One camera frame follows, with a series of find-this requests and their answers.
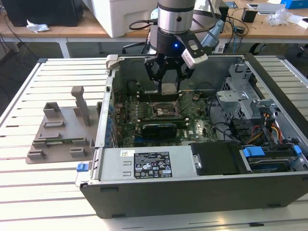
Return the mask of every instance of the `white box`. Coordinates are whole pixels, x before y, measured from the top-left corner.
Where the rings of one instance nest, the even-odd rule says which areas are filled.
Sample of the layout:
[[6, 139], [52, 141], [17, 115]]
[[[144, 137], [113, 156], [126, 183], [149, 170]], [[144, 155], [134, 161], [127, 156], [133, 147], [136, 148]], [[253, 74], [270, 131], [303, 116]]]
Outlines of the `white box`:
[[137, 20], [150, 19], [158, 0], [83, 0], [110, 37], [125, 35]]

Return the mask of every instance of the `green circuit board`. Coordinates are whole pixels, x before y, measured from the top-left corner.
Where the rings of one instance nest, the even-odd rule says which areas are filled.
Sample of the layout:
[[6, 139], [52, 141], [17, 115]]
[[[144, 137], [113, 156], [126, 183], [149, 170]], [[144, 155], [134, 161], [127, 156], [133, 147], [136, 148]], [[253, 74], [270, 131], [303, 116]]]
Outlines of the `green circuit board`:
[[[118, 105], [117, 126], [120, 147], [189, 145], [192, 142], [218, 141], [207, 117], [210, 99], [194, 92], [184, 93], [172, 102], [139, 102], [129, 97]], [[167, 140], [146, 140], [142, 126], [175, 124], [176, 137]]]

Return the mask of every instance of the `gray plastic stand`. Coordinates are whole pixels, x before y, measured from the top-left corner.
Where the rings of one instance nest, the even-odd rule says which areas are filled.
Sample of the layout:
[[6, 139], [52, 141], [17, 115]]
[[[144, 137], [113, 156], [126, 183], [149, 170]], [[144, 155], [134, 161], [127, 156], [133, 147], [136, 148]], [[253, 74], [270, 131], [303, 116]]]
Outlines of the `gray plastic stand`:
[[92, 160], [101, 106], [87, 107], [83, 87], [73, 87], [71, 94], [76, 97], [76, 108], [45, 105], [27, 164]]

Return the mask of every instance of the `regulatory label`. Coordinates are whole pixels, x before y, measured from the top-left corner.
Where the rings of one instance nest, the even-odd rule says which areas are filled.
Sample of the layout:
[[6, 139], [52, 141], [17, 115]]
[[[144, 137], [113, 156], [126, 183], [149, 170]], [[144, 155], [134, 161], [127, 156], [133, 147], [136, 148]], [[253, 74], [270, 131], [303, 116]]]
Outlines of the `regulatory label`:
[[126, 156], [134, 156], [135, 150], [121, 150], [120, 156], [126, 157]]
[[135, 153], [134, 167], [136, 179], [172, 177], [169, 152]]

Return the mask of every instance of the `yellow cable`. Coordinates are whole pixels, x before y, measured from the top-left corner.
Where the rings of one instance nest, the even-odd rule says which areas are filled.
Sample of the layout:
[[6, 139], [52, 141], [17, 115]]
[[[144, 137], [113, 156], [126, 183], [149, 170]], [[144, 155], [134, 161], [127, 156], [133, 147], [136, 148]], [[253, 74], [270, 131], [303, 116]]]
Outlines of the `yellow cable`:
[[253, 139], [251, 139], [249, 142], [247, 142], [247, 144], [251, 143], [252, 141], [255, 141], [257, 138], [259, 138], [261, 135], [263, 134], [263, 132], [257, 134]]
[[278, 142], [280, 142], [279, 141], [279, 132], [278, 132], [277, 128], [275, 128], [275, 127], [271, 127], [271, 128], [274, 129], [277, 132], [277, 139], [278, 139]]

